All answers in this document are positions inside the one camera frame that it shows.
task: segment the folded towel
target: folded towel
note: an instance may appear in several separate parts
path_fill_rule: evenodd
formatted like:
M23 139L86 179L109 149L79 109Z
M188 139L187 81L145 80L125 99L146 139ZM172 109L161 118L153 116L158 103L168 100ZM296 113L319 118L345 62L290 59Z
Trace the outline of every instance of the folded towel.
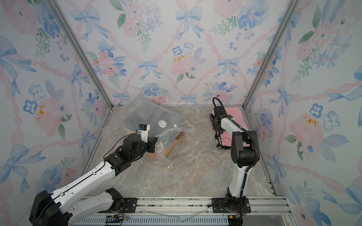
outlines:
M228 115L231 115L234 120L242 127L248 128L244 121L243 113L241 110L237 107L226 107L225 108L226 113ZM210 114L211 121L213 123L214 121L214 111ZM223 149L230 149L231 148L231 135L224 131L222 134L219 134L218 132L215 132L215 139L216 139L216 146L217 148L223 148Z

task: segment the floral wallpaper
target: floral wallpaper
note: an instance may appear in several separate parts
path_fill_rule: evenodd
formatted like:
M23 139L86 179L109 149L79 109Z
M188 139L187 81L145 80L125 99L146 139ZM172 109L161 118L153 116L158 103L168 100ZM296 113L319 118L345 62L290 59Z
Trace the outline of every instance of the floral wallpaper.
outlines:
M108 110L44 1L0 1L0 225L78 178Z
M299 226L362 225L361 10L302 0L247 110Z
M140 91L158 104L232 105L243 103L289 1L58 4L114 104Z

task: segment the blue flower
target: blue flower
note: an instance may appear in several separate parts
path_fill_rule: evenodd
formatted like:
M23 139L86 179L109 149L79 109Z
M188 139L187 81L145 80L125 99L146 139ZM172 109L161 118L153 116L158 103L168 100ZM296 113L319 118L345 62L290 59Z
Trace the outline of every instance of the blue flower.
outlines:
M112 50L115 50L115 46L109 46L108 43L106 42L106 40L102 39L102 41L97 41L98 47L97 49L99 49L99 51L101 51L101 53L105 53L105 51L108 52L108 56L113 58L113 53Z
M347 194L353 199L356 203L353 204L341 204L337 202L330 194L325 191L322 193L325 195L323 199L338 204L340 208L348 214L359 214L362 211L362 189L358 185L351 185L346 188ZM355 226L362 225L362 216L357 220Z
M52 165L47 168L39 182L36 184L37 192L46 190L48 193L57 189L57 185L62 181L62 165Z
M60 27L56 23L53 15L49 11L44 1L40 1L38 4L34 5L35 8L35 16L40 24L44 25L45 31L52 36L55 37L56 34L60 33Z
M29 88L29 93L33 95L34 100L39 100L39 98L45 98L45 91L42 90L40 85L31 85Z
M146 5L145 7L144 7L144 11L145 11L145 15L146 16L149 16L149 17L151 17L151 13L153 12L152 10L151 10L151 6L150 5Z
M92 134L89 136L90 133L91 133L91 132L89 131L89 129L88 129L87 127L85 127L85 128L84 128L84 135L83 135L82 139L80 139L79 144L78 144L78 147L79 147L79 148L83 148L84 144L87 145L87 147L88 147L88 151L87 151L88 156L89 156L89 154L91 153L91 152L89 151L89 146L90 146L89 140L94 140L94 139L96 139L96 137L94 136L94 133L92 133Z
M180 55L180 54L182 53L182 50L181 50L180 46L176 46L176 47L173 48L172 50L173 50L173 54L174 54L175 56Z
M323 120L323 128L326 131L330 131L333 129L333 127L338 127L341 125L339 119L340 119L340 115L336 114L334 111L330 111L328 112L327 115L323 115L322 116L322 120Z
M330 66L334 67L336 65L336 62L334 60L337 60L341 55L338 54L338 49L335 49L331 55L331 57L329 57L327 59L328 64L327 64L327 68L329 68Z
M265 0L252 1L250 6L243 6L238 21L239 28L254 28L261 25L268 17L268 5Z
M151 18L151 20L149 18L147 18L147 23L146 23L146 26L147 26L147 31L152 31L154 32L154 28L156 27L153 23L153 19Z
M319 68L320 65L324 66L324 60L328 59L328 57L329 53L327 53L327 50L325 50L323 54L319 54L318 60L314 60L313 64L317 64L317 68Z
M260 121L263 123L263 127L267 130L272 128L273 125L273 114L269 108L264 108L263 113L260 115Z
M312 108L309 110L309 112L316 118L322 117L322 110L323 106L318 105L317 103L314 103Z
M285 192L285 196L287 197L287 199L294 205L296 205L296 204L301 205L300 198L298 197L298 193L291 186L289 186L289 189L290 189L290 193L292 194L292 196L290 196L288 193ZM323 225L322 222L328 226L332 225L331 220L328 218L328 216L319 210L320 202L318 201L318 199L307 197L304 199L304 206L305 206L305 209L313 217L317 226L322 226Z
M219 84L218 82L215 82L215 84L212 86L212 90L213 91L226 91L226 88L224 87L226 86L226 82L222 82L221 84Z
M336 35L336 36L333 38L332 42L328 44L328 46L331 47L329 50L332 50L332 48L333 48L334 46L339 46L339 41L340 41L341 39L342 39L341 36Z
M187 54L192 54L192 48L194 47L194 45L193 44L191 44L191 42L185 42L184 43L184 48L183 48L183 50L185 51L185 52L187 52Z
M266 161L266 164L268 165L268 166L270 166L272 169L276 169L275 170L275 175L274 175L274 183L275 184L279 184L279 175L280 175L280 177L281 178L283 178L283 177L286 177L287 176L287 172L285 171L285 169L282 167L282 165L280 164L280 162L279 162L279 158L278 158L278 156L277 156L277 154L276 153L274 153L273 154L273 160L274 160L274 164L270 164L268 161Z
M344 53L344 51L345 51L347 48L351 47L351 44L349 43L349 41L351 40L351 38L352 38L352 36L350 35L350 36L348 36L348 38L346 38L346 40L344 41L344 43L343 43L343 42L340 43L340 47L341 47L340 53Z
M157 26L161 27L161 24L163 24L162 21L160 21L161 16L156 15L155 13L153 14L153 18L155 19L155 23L157 24Z
M161 7L158 7L156 3L153 4L153 10L155 11L155 13L158 13L160 14L160 10L161 10Z
M30 100L26 100L25 101L25 105L23 107L23 110L26 112L29 112L30 114L34 115L35 110L37 109L38 104L36 101L30 101Z
M128 92L123 93L112 93L112 96L119 99L119 102L117 104L121 105L123 103L123 98L129 98L130 95Z
M143 86L144 94L147 96L157 96L161 94L161 88L156 83L146 83Z
M120 76L127 76L125 72L127 72L126 69L122 69L123 66L125 65L124 63L120 63L122 61L124 61L126 59L126 56L120 56L120 57L116 57L113 59L113 61L115 62L113 65L118 69L118 75Z

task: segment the plastic bag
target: plastic bag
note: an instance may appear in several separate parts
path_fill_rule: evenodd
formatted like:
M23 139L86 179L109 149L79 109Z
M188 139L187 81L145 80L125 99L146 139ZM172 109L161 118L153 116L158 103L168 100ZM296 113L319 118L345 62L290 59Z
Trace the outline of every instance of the plastic bag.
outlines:
M167 124L165 127L159 124L161 120ZM156 158L154 159L145 154L142 159L146 162L158 163L159 166L171 168L172 161L181 156L192 155L192 151L195 150L199 143L198 136L195 134L189 135L189 133L194 132L195 126L187 118L150 102L141 93L131 97L121 107L115 108L107 127L102 131L102 137L118 140L130 133L135 133L139 124L150 125L148 137L158 137L155 145ZM169 159L166 157L165 150L173 145L181 132L183 132L183 135L172 148L169 155L171 159Z

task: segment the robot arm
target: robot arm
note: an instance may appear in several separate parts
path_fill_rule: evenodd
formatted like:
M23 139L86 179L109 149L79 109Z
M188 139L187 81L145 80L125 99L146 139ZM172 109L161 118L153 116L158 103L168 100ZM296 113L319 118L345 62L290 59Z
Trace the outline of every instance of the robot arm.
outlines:
M79 201L84 195L106 180L131 166L146 152L154 153L157 137L147 137L149 125L140 124L139 134L129 134L114 153L104 158L98 166L70 184L48 193L36 195L29 220L33 226L67 226L102 210L119 211L123 197L114 188L102 194Z

